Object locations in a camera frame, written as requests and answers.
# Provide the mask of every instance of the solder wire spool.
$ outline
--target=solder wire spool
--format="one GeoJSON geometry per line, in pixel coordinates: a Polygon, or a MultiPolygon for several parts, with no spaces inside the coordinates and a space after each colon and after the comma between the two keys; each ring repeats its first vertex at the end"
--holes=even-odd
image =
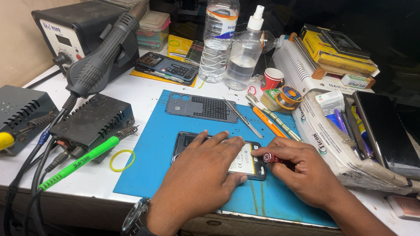
{"type": "Polygon", "coordinates": [[[302,101],[302,95],[295,88],[283,85],[280,88],[279,94],[276,95],[276,102],[286,110],[293,110],[296,108],[296,103],[302,101]]]}

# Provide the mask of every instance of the black smartphone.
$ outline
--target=black smartphone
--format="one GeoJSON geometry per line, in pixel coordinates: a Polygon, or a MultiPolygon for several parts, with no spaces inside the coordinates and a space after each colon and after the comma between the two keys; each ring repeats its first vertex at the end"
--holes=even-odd
{"type": "MultiPolygon", "coordinates": [[[[181,131],[178,133],[175,142],[175,148],[173,149],[171,165],[178,157],[178,155],[184,151],[184,149],[195,139],[198,134],[181,131]]],[[[242,172],[248,176],[248,179],[253,180],[264,180],[267,177],[267,171],[263,157],[256,157],[251,154],[255,149],[261,147],[261,144],[257,142],[245,141],[245,146],[242,147],[238,156],[231,163],[228,174],[233,172],[242,172]]]]}
{"type": "Polygon", "coordinates": [[[173,58],[148,52],[136,60],[136,65],[145,66],[155,71],[190,81],[198,74],[198,66],[191,65],[173,58]]]}
{"type": "Polygon", "coordinates": [[[420,177],[418,157],[389,97],[353,93],[378,163],[404,176],[420,177]]]}

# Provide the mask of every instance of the yellow soldering iron handle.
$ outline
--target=yellow soldering iron handle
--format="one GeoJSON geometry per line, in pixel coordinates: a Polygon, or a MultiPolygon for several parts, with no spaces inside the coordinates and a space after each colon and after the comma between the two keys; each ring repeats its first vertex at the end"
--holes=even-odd
{"type": "Polygon", "coordinates": [[[0,150],[12,146],[15,143],[13,136],[7,132],[0,133],[0,150]]]}

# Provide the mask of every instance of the yellow rubber band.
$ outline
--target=yellow rubber band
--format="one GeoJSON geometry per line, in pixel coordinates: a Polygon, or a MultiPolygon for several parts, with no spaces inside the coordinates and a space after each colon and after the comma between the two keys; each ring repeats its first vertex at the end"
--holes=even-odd
{"type": "Polygon", "coordinates": [[[111,157],[111,161],[109,162],[109,167],[111,167],[111,170],[113,170],[115,172],[121,172],[121,171],[127,169],[128,167],[130,167],[133,164],[134,159],[136,159],[136,154],[133,151],[131,151],[131,150],[124,149],[124,150],[121,150],[121,151],[117,152],[116,154],[114,154],[111,157]],[[117,157],[118,155],[120,155],[123,152],[131,152],[133,154],[133,160],[131,160],[131,163],[128,166],[126,166],[126,167],[124,167],[122,169],[115,169],[114,167],[112,167],[112,162],[114,161],[115,157],[117,157]]]}

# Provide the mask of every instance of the yellow box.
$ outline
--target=yellow box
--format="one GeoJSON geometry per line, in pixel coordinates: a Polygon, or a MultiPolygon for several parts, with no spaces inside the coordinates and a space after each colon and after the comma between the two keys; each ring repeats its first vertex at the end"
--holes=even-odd
{"type": "Polygon", "coordinates": [[[168,57],[185,62],[186,54],[192,45],[192,40],[175,35],[168,37],[168,57]]]}
{"type": "Polygon", "coordinates": [[[306,30],[302,40],[309,55],[315,62],[366,74],[373,74],[378,69],[378,66],[370,59],[366,60],[339,54],[327,43],[321,33],[306,30]]]}

